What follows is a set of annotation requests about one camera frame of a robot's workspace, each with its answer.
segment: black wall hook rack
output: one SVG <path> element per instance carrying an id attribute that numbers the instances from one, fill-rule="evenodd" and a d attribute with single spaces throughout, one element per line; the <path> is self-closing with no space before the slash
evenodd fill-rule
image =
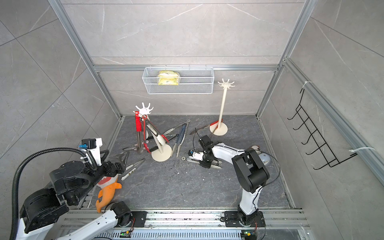
<path id="1" fill-rule="evenodd" d="M 330 146 L 328 145 L 327 141 L 325 141 L 323 135 L 320 133 L 319 129 L 316 127 L 316 125 L 313 123 L 312 119 L 309 117 L 309 115 L 308 115 L 307 112 L 304 110 L 303 106 L 301 105 L 301 101 L 302 101 L 302 99 L 303 99 L 303 94 L 304 94 L 304 88 L 301 89 L 300 93 L 301 93 L 301 98 L 300 98 L 299 105 L 298 105 L 298 106 L 296 107 L 296 109 L 295 109 L 296 113 L 294 114 L 293 117 L 291 117 L 291 118 L 287 118 L 287 119 L 288 119 L 288 120 L 292 120 L 296 115 L 298 115 L 298 116 L 300 117 L 300 119 L 303 121 L 303 123 L 302 123 L 302 124 L 300 125 L 300 127 L 298 127 L 297 129 L 295 129 L 295 128 L 293 128 L 293 129 L 294 129 L 294 130 L 299 130 L 302 126 L 305 126 L 305 127 L 307 128 L 308 132 L 310 132 L 310 135 L 309 135 L 307 141 L 306 141 L 305 143 L 302 142 L 302 144 L 303 144 L 303 145 L 307 144 L 307 143 L 309 142 L 309 140 L 312 138 L 312 139 L 314 140 L 314 142 L 316 143 L 316 145 L 317 145 L 317 148 L 316 148 L 313 152 L 311 152 L 311 153 L 305 153 L 305 154 L 307 154 L 307 155 L 311 155 L 311 154 L 315 153 L 317 150 L 320 150 L 320 152 L 321 152 L 321 154 L 323 155 L 325 161 L 327 162 L 327 163 L 326 163 L 325 165 L 323 165 L 322 167 L 319 167 L 319 168 L 313 168 L 313 169 L 315 169 L 315 170 L 319 170 L 319 169 L 322 169 L 322 168 L 325 167 L 325 166 L 334 167 L 334 166 L 336 166 L 336 165 L 338 165 L 338 164 L 340 164 L 340 163 L 342 163 L 342 162 L 345 162 L 345 161 L 347 161 L 348 159 L 350 159 L 350 158 L 356 156 L 357 153 L 353 153 L 353 154 L 351 154 L 351 155 L 349 156 L 349 158 L 347 158 L 347 159 L 345 159 L 345 160 L 342 160 L 342 161 L 340 161 L 340 160 L 335 156 L 335 154 L 333 153 L 332 149 L 331 149 Z M 300 110 L 303 110 L 303 112 L 305 113 L 305 116 L 300 115 L 300 113 L 299 113 Z M 311 130 L 309 129 L 309 127 L 308 127 L 307 124 L 306 124 L 306 122 L 307 122 L 308 120 L 311 121 L 312 125 L 315 127 L 315 130 L 314 130 L 313 132 L 311 132 Z M 316 141 L 315 137 L 313 136 L 313 134 L 316 133 L 316 132 L 321 136 L 321 138 L 322 138 L 323 141 L 324 141 L 324 144 L 319 145 L 318 141 Z M 326 156 L 325 156 L 323 150 L 321 150 L 322 147 L 327 147 L 327 148 L 331 151 L 331 153 L 332 153 L 332 155 L 333 155 L 333 160 L 328 161 L 328 159 L 326 158 Z"/>

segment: cream stand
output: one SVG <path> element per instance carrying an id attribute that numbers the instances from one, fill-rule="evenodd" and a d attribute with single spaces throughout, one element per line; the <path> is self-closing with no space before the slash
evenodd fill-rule
<path id="1" fill-rule="evenodd" d="M 224 82 L 224 79 L 222 79 L 222 81 L 223 81 L 222 83 L 218 82 L 220 87 L 224 88 L 223 99 L 221 101 L 221 109 L 220 109 L 220 115 L 218 118 L 218 123 L 209 127 L 209 130 L 211 130 L 211 132 L 217 136 L 222 136 L 228 132 L 228 127 L 226 126 L 225 123 L 221 122 L 221 119 L 223 117 L 223 110 L 224 110 L 224 104 L 225 104 L 225 97 L 227 96 L 227 89 L 230 89 L 229 87 L 234 87 L 234 86 L 232 86 L 232 84 L 235 83 L 235 82 L 229 83 L 229 79 L 226 82 Z"/>

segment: orange stuffed fish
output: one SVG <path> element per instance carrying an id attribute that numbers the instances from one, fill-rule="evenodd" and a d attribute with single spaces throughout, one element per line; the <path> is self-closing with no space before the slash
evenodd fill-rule
<path id="1" fill-rule="evenodd" d="M 103 197 L 101 202 L 96 201 L 96 209 L 98 213 L 101 213 L 101 208 L 108 205 L 113 196 L 115 195 L 115 189 L 121 189 L 121 184 L 118 183 L 118 174 L 115 177 L 103 177 L 100 182 L 97 183 L 97 186 L 101 187 L 98 198 Z"/>

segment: mounting plate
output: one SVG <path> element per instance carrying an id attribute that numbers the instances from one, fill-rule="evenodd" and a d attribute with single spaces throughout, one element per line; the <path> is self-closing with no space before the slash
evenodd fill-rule
<path id="1" fill-rule="evenodd" d="M 265 227 L 264 215 L 261 211 L 258 211 L 258 215 L 255 217 L 255 221 L 257 222 L 257 227 Z M 228 219 L 236 219 L 237 211 L 225 211 L 224 217 Z M 225 221 L 226 227 L 244 227 L 240 224 L 239 220 L 228 220 Z"/>
<path id="2" fill-rule="evenodd" d="M 135 218 L 135 223 L 133 227 L 144 227 L 145 220 L 147 218 L 147 212 L 146 211 L 132 211 L 132 216 Z"/>

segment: white wire basket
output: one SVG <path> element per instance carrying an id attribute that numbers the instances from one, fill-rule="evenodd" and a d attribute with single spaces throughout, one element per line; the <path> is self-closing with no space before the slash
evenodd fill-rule
<path id="1" fill-rule="evenodd" d="M 158 85 L 160 71 L 179 73 L 179 85 Z M 209 94 L 214 87 L 212 67 L 149 67 L 145 68 L 143 81 L 149 94 Z"/>

